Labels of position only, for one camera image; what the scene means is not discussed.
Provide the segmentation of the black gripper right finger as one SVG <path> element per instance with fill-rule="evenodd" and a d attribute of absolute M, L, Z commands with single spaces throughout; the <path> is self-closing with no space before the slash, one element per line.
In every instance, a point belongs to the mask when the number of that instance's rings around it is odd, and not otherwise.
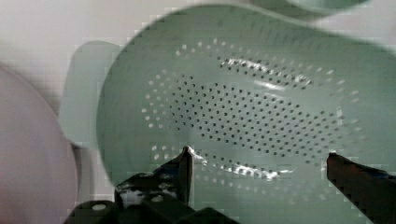
<path fill-rule="evenodd" d="M 395 176 L 330 153 L 326 176 L 374 224 L 395 224 Z"/>

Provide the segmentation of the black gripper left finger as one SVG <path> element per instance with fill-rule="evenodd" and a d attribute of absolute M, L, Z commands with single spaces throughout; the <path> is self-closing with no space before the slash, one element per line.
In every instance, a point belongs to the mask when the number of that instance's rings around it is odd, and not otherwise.
<path fill-rule="evenodd" d="M 121 208 L 139 205 L 148 196 L 169 195 L 188 203 L 191 193 L 193 156 L 184 146 L 179 155 L 149 173 L 139 173 L 119 183 L 115 203 Z"/>

